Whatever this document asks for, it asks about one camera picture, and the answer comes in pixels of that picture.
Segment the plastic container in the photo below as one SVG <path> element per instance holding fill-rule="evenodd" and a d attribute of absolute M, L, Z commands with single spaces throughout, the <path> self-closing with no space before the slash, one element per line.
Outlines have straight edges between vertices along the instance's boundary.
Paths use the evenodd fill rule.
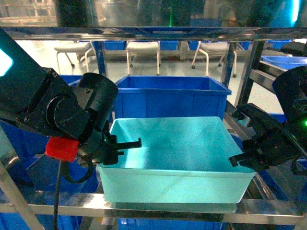
<path fill-rule="evenodd" d="M 248 50 L 250 42 L 239 42 L 244 50 Z"/>
<path fill-rule="evenodd" d="M 160 50 L 177 50 L 178 41 L 161 41 Z"/>
<path fill-rule="evenodd" d="M 188 41 L 190 50 L 196 50 L 198 46 L 198 41 Z"/>
<path fill-rule="evenodd" d="M 224 230 L 225 223 L 160 219 L 118 219 L 118 230 Z"/>
<path fill-rule="evenodd" d="M 232 167 L 241 154 L 218 117 L 117 119 L 118 142 L 142 139 L 116 165 L 98 166 L 109 202 L 238 203 L 255 172 Z"/>
<path fill-rule="evenodd" d="M 262 56 L 261 60 L 287 70 L 307 66 L 307 57 Z"/>
<path fill-rule="evenodd" d="M 124 77 L 118 82 L 115 118 L 219 116 L 231 91 L 209 77 Z"/>
<path fill-rule="evenodd" d="M 106 50 L 125 50 L 126 41 L 104 41 Z"/>
<path fill-rule="evenodd" d="M 273 43 L 272 48 L 281 49 L 283 45 L 292 42 L 292 40 L 282 40 L 282 41 L 268 41 L 268 43 Z"/>

